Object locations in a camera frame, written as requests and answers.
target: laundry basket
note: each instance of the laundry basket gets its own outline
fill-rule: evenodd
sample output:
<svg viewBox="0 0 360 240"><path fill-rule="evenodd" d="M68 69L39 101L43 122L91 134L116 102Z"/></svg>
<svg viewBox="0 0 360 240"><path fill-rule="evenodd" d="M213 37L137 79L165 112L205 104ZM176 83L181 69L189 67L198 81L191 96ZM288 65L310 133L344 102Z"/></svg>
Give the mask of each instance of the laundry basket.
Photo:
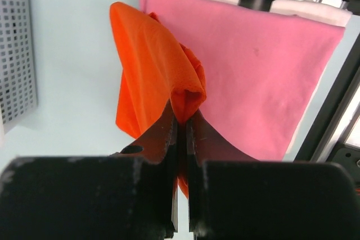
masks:
<svg viewBox="0 0 360 240"><path fill-rule="evenodd" d="M37 105L29 0L0 0L0 104L5 131Z"/></svg>

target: black metal strip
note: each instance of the black metal strip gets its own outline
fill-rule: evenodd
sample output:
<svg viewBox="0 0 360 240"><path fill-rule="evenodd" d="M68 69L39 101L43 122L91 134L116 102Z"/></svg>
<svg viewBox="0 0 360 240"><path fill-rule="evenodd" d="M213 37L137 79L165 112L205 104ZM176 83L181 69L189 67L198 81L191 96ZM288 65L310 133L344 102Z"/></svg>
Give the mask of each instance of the black metal strip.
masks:
<svg viewBox="0 0 360 240"><path fill-rule="evenodd" d="M295 160L309 161L323 138L340 102L343 100L357 70L360 67L360 35L348 54L337 78L334 81L313 125L308 132Z"/></svg>

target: pink cloth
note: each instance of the pink cloth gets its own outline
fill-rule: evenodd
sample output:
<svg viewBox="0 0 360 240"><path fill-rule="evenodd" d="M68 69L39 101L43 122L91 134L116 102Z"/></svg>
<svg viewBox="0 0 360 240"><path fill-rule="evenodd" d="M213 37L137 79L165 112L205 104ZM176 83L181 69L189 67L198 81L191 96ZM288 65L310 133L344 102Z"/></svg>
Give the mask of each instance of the pink cloth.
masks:
<svg viewBox="0 0 360 240"><path fill-rule="evenodd" d="M282 160L344 28L211 0L140 0L202 62L206 120L259 160Z"/></svg>

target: perforated basket side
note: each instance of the perforated basket side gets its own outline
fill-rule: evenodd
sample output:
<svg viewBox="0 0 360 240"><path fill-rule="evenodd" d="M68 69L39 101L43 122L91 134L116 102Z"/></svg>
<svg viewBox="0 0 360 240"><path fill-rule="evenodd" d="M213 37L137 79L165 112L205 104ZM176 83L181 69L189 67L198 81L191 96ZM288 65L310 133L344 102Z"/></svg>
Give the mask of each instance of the perforated basket side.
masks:
<svg viewBox="0 0 360 240"><path fill-rule="evenodd" d="M37 106L29 0L0 0L0 104L5 131Z"/></svg>

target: orange cloth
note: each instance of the orange cloth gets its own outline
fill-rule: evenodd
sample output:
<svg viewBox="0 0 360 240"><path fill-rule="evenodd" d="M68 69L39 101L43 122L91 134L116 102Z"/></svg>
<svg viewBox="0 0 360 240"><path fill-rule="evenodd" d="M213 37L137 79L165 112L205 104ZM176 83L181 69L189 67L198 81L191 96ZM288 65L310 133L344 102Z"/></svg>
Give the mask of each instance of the orange cloth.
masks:
<svg viewBox="0 0 360 240"><path fill-rule="evenodd" d="M110 21L123 65L118 127L138 138L161 116L169 99L177 120L185 123L206 99L201 62L154 13L148 16L116 2Z"/></svg>

